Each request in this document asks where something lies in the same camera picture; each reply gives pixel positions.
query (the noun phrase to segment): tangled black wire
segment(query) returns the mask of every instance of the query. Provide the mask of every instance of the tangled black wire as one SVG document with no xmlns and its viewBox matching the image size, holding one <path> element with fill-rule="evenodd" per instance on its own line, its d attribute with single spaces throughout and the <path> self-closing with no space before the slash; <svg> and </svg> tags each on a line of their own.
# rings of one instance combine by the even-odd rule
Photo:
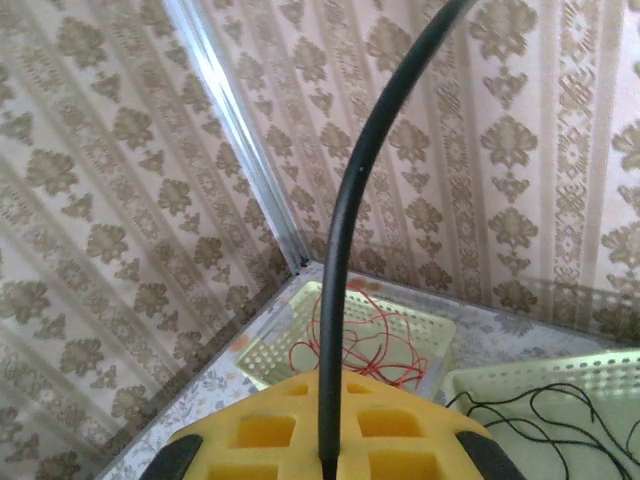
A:
<svg viewBox="0 0 640 480">
<path fill-rule="evenodd" d="M 511 428 L 514 432 L 516 432 L 518 435 L 520 435 L 521 437 L 525 438 L 526 440 L 530 440 L 530 441 L 532 441 L 534 443 L 541 443 L 541 444 L 551 445 L 551 447 L 553 447 L 553 449 L 557 453 L 558 458 L 560 458 L 560 461 L 562 462 L 562 466 L 564 468 L 564 474 L 565 474 L 565 479 L 566 480 L 570 480 L 569 465 L 567 464 L 567 460 L 566 460 L 565 456 L 560 451 L 560 448 L 558 447 L 559 445 L 583 446 L 583 447 L 589 447 L 589 448 L 593 448 L 595 450 L 598 450 L 599 452 L 605 454 L 609 458 L 609 460 L 611 460 L 611 462 L 615 465 L 616 469 L 620 473 L 620 476 L 621 476 L 621 478 L 623 480 L 633 480 L 633 477 L 631 476 L 631 474 L 629 473 L 627 468 L 620 462 L 618 457 L 616 457 L 616 455 L 611 450 L 609 450 L 607 447 L 605 447 L 602 444 L 602 442 L 600 442 L 591 433 L 587 432 L 586 430 L 584 430 L 584 429 L 582 429 L 582 428 L 580 428 L 580 427 L 578 427 L 576 425 L 571 425 L 571 424 L 564 423 L 564 422 L 557 422 L 557 421 L 545 418 L 538 411 L 538 409 L 536 408 L 536 406 L 534 404 L 536 398 L 538 398 L 542 393 L 545 393 L 545 392 L 557 392 L 557 393 L 562 393 L 562 394 L 565 394 L 565 395 L 570 395 L 571 397 L 579 400 L 582 404 L 586 405 L 589 408 L 589 413 L 590 413 L 590 416 L 591 416 L 591 422 L 592 423 L 593 422 L 597 422 L 600 425 L 600 427 L 602 428 L 602 430 L 604 431 L 604 433 L 607 436 L 607 438 L 609 438 L 609 440 L 611 440 L 611 442 L 615 445 L 616 449 L 619 450 L 620 453 L 622 453 L 622 455 L 624 455 L 624 457 L 629 459 L 635 466 L 640 467 L 640 460 L 638 460 L 638 459 L 636 459 L 634 457 L 634 455 L 631 452 L 631 449 L 629 447 L 629 444 L 631 442 L 631 438 L 632 438 L 636 428 L 638 427 L 638 425 L 640 425 L 640 420 L 637 420 L 633 424 L 633 426 L 631 427 L 631 430 L 629 431 L 629 434 L 627 435 L 626 442 L 625 442 L 624 446 L 622 446 L 622 444 L 613 436 L 613 434 L 611 433 L 610 429 L 607 427 L 607 425 L 602 420 L 602 417 L 600 416 L 600 414 L 597 412 L 597 410 L 593 406 L 593 403 L 591 402 L 591 399 L 589 398 L 589 396 L 580 387 L 577 387 L 576 385 L 572 385 L 570 383 L 562 383 L 562 382 L 551 383 L 549 385 L 545 385 L 544 387 L 532 388 L 530 390 L 527 390 L 526 392 L 521 393 L 520 395 L 517 395 L 517 396 L 515 396 L 513 398 L 510 398 L 510 399 L 507 399 L 507 400 L 493 401 L 493 402 L 476 401 L 476 400 L 474 400 L 474 398 L 471 396 L 471 394 L 469 392 L 464 391 L 464 392 L 458 393 L 449 403 L 447 403 L 446 406 L 447 406 L 447 408 L 449 408 L 451 405 L 453 405 L 460 398 L 466 397 L 469 400 L 469 402 L 473 405 L 471 408 L 469 408 L 469 410 L 465 414 L 468 417 L 470 417 L 471 414 L 477 409 L 488 410 L 488 411 L 492 412 L 494 415 L 496 415 L 498 417 L 497 420 L 494 420 L 492 422 L 489 422 L 489 423 L 485 424 L 484 426 L 486 428 L 490 428 L 490 427 L 493 427 L 495 425 L 500 425 L 500 424 L 504 423 L 504 424 L 507 424 L 509 426 L 509 428 Z M 502 413 L 500 413 L 497 409 L 494 408 L 495 406 L 498 406 L 498 405 L 507 405 L 509 403 L 516 402 L 516 401 L 518 401 L 518 400 L 520 400 L 522 398 L 525 398 L 527 396 L 530 396 L 530 398 L 529 398 L 529 407 L 531 408 L 531 411 L 533 412 L 533 414 L 538 418 L 538 420 L 540 420 L 541 422 L 546 423 L 548 425 L 553 425 L 553 426 L 556 426 L 556 427 L 563 427 L 563 428 L 567 428 L 569 430 L 572 430 L 574 432 L 577 432 L 577 433 L 585 436 L 586 438 L 588 438 L 590 441 L 569 440 L 569 439 L 553 439 L 538 424 L 532 422 L 531 420 L 528 420 L 526 418 L 518 418 L 518 417 L 505 417 Z M 516 428 L 514 426 L 514 424 L 516 424 L 516 423 L 529 425 L 534 430 L 536 430 L 538 433 L 540 433 L 541 436 L 540 437 L 535 437 L 535 436 L 529 435 L 526 432 L 523 432 L 522 430 L 520 430 L 520 429 L 518 429 L 518 428 Z"/>
</svg>

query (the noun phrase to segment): yellow foam block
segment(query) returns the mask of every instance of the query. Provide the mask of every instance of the yellow foam block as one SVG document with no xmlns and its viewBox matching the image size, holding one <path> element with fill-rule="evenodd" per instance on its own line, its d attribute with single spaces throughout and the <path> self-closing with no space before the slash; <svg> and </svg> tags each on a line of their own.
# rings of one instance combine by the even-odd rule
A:
<svg viewBox="0 0 640 480">
<path fill-rule="evenodd" d="M 343 372 L 338 480 L 482 480 L 455 437 L 485 428 L 457 412 Z M 297 375 L 176 432 L 203 443 L 184 480 L 322 480 L 318 374 Z"/>
</svg>

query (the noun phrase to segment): damask wallpaper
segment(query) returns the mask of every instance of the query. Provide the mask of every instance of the damask wallpaper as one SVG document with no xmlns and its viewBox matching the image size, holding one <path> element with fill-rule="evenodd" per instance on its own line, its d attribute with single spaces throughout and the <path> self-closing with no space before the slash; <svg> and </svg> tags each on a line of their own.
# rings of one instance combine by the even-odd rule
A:
<svg viewBox="0 0 640 480">
<path fill-rule="evenodd" d="M 0 35 L 0 478 L 88 479 L 288 271 L 161 2 Z"/>
<path fill-rule="evenodd" d="M 316 259 L 369 111 L 444 0 L 210 0 Z M 353 267 L 640 343 L 640 2 L 480 0 L 374 167 Z"/>
</svg>

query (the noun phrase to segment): black wire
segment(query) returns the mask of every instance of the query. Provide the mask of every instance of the black wire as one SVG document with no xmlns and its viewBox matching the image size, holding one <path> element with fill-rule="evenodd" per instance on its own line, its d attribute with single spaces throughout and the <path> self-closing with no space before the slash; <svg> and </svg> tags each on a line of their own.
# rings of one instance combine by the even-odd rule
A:
<svg viewBox="0 0 640 480">
<path fill-rule="evenodd" d="M 578 393 L 574 393 L 574 392 L 570 392 L 567 390 L 564 390 L 563 388 L 571 388 L 573 390 L 576 390 Z M 537 408 L 534 405 L 534 402 L 536 400 L 536 398 L 538 398 L 542 393 L 546 393 L 546 392 L 556 392 L 556 393 L 563 393 L 565 395 L 570 395 L 576 399 L 578 399 L 581 403 L 583 403 L 584 405 L 586 405 L 589 408 L 589 412 L 590 412 L 590 417 L 591 417 L 591 421 L 592 422 L 596 422 L 602 427 L 603 431 L 605 432 L 605 434 L 607 435 L 607 437 L 612 441 L 612 443 L 616 446 L 617 449 L 619 449 L 624 455 L 625 457 L 627 457 L 629 460 L 631 460 L 631 462 L 633 462 L 635 465 L 640 466 L 640 462 L 638 462 L 630 448 L 629 448 L 629 444 L 631 441 L 631 438 L 633 436 L 633 433 L 635 431 L 635 429 L 638 427 L 638 425 L 640 424 L 640 420 L 636 421 L 631 430 L 629 431 L 629 434 L 627 436 L 627 441 L 625 443 L 625 447 L 622 447 L 622 445 L 620 444 L 620 442 L 617 441 L 617 439 L 613 436 L 613 434 L 611 433 L 610 429 L 607 427 L 607 425 L 605 424 L 605 422 L 603 421 L 602 417 L 600 416 L 600 414 L 598 413 L 598 411 L 595 409 L 595 407 L 593 406 L 593 403 L 591 402 L 591 399 L 589 398 L 589 396 L 586 394 L 586 392 L 584 390 L 582 390 L 580 387 L 570 384 L 570 383 L 564 383 L 564 382 L 558 382 L 558 383 L 552 383 L 549 385 L 545 385 L 544 387 L 539 387 L 539 388 L 532 388 L 530 390 L 527 390 L 515 397 L 509 398 L 507 400 L 500 400 L 500 401 L 487 401 L 487 402 L 480 402 L 480 401 L 476 401 L 469 392 L 467 391 L 463 391 L 458 393 L 451 401 L 449 401 L 446 405 L 447 408 L 449 408 L 451 405 L 453 405 L 455 402 L 457 402 L 458 400 L 460 400 L 462 397 L 467 397 L 469 403 L 472 404 L 472 406 L 467 410 L 466 415 L 467 416 L 471 416 L 471 414 L 476 410 L 476 409 L 485 409 L 485 410 L 489 410 L 492 413 L 494 413 L 496 416 L 498 416 L 500 418 L 500 420 L 495 420 L 493 422 L 489 422 L 485 425 L 486 428 L 498 425 L 498 424 L 502 424 L 502 423 L 506 423 L 512 430 L 514 430 L 516 433 L 518 433 L 520 436 L 522 436 L 523 438 L 536 442 L 536 443 L 546 443 L 546 444 L 550 444 L 555 450 L 556 453 L 558 454 L 560 460 L 562 461 L 562 465 L 563 468 L 565 470 L 565 479 L 569 480 L 569 470 L 568 470 L 568 466 L 566 463 L 566 459 L 564 458 L 564 456 L 562 455 L 562 453 L 560 452 L 560 450 L 558 449 L 557 445 L 576 445 L 576 446 L 585 446 L 585 447 L 589 447 L 589 448 L 593 448 L 595 450 L 598 450 L 602 453 L 604 453 L 605 455 L 607 455 L 607 457 L 611 460 L 611 462 L 614 464 L 614 466 L 616 467 L 616 469 L 618 470 L 618 472 L 620 473 L 620 476 L 622 477 L 623 480 L 632 480 L 632 477 L 629 473 L 629 471 L 625 468 L 624 465 L 622 465 L 622 463 L 618 460 L 618 458 L 608 449 L 606 448 L 595 436 L 593 436 L 592 434 L 590 434 L 589 432 L 587 432 L 586 430 L 576 426 L 576 425 L 571 425 L 571 424 L 567 424 L 567 423 L 563 423 L 563 422 L 557 422 L 557 421 L 553 421 L 553 420 L 549 420 L 548 418 L 545 418 L 544 416 L 542 416 L 542 414 L 537 410 Z M 530 396 L 529 398 L 529 407 L 531 408 L 531 411 L 533 412 L 533 414 L 542 422 L 547 423 L 549 425 L 554 425 L 557 427 L 562 427 L 562 428 L 567 428 L 569 430 L 572 430 L 576 433 L 579 433 L 587 438 L 589 438 L 591 440 L 591 442 L 584 442 L 584 441 L 580 441 L 580 440 L 566 440 L 566 439 L 552 439 L 550 438 L 545 432 L 544 430 L 539 426 L 536 425 L 535 423 L 531 422 L 528 419 L 525 418 L 507 418 L 504 415 L 502 415 L 498 410 L 496 410 L 495 408 L 492 408 L 492 406 L 498 406 L 498 405 L 506 405 L 509 403 L 513 403 L 515 401 L 518 401 L 522 398 L 525 398 L 527 396 Z M 532 437 L 530 435 L 527 435 L 526 433 L 522 432 L 521 430 L 517 429 L 516 427 L 514 427 L 512 425 L 513 422 L 521 422 L 521 423 L 526 423 L 530 426 L 533 426 L 536 430 L 538 430 L 539 433 L 541 433 L 543 435 L 544 438 L 535 438 Z"/>
<path fill-rule="evenodd" d="M 448 32 L 476 0 L 449 0 L 400 62 L 376 102 L 351 154 L 331 220 L 320 314 L 318 455 L 324 480 L 334 480 L 340 451 L 342 329 L 351 241 L 367 179 L 393 121 Z"/>
</svg>

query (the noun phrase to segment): plastic basket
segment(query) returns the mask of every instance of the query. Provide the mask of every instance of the plastic basket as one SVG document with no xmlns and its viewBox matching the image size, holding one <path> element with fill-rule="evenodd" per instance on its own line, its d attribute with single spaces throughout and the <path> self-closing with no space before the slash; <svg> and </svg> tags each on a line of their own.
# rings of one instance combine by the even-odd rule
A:
<svg viewBox="0 0 640 480">
<path fill-rule="evenodd" d="M 267 323 L 241 354 L 237 362 L 238 368 L 258 388 L 267 388 L 298 373 L 291 369 L 289 351 L 295 342 L 307 338 L 307 326 L 321 289 L 320 282 L 312 281 L 305 284 L 290 300 L 286 308 L 275 313 L 275 318 Z M 401 313 L 407 319 L 412 344 L 420 356 L 428 360 L 428 367 L 426 375 L 419 385 L 407 384 L 404 388 L 425 398 L 430 398 L 432 394 L 437 392 L 444 374 L 451 365 L 449 347 L 455 335 L 455 324 L 451 320 L 437 315 L 420 312 L 373 296 L 371 298 L 383 311 Z M 366 320 L 375 314 L 375 309 L 362 294 L 347 291 L 345 319 Z M 400 333 L 403 328 L 406 329 L 406 323 L 400 317 L 389 317 L 389 325 L 390 329 L 397 333 Z M 394 352 L 392 346 L 387 360 L 406 363 L 406 359 L 397 355 L 401 355 L 401 353 Z M 313 370 L 317 362 L 317 359 L 311 355 L 308 357 L 298 356 L 296 360 L 295 365 L 299 371 Z"/>
<path fill-rule="evenodd" d="M 640 419 L 640 350 L 609 351 L 581 357 L 454 370 L 446 375 L 443 389 L 447 402 L 463 391 L 469 392 L 476 401 L 502 401 L 555 382 L 566 382 L 582 388 L 611 432 L 624 445 L 631 426 Z M 587 407 L 563 394 L 545 393 L 539 398 L 536 408 L 544 416 L 584 428 L 617 454 L 633 478 L 640 478 L 640 468 L 616 451 L 602 429 L 591 422 Z M 463 397 L 452 408 L 466 413 L 470 406 L 471 403 Z M 537 419 L 531 412 L 528 397 L 495 408 L 505 416 L 534 421 L 551 437 L 579 438 L 567 434 L 566 429 Z M 496 416 L 476 410 L 473 418 L 486 423 L 495 420 Z M 527 441 L 507 425 L 492 427 L 491 432 L 525 478 L 564 478 L 562 464 L 552 447 Z M 533 430 L 528 432 L 539 436 Z M 640 458 L 640 431 L 636 430 L 630 448 L 635 457 Z M 575 446 L 561 446 L 560 449 L 567 459 L 571 478 L 619 478 L 617 470 L 602 453 Z"/>
</svg>

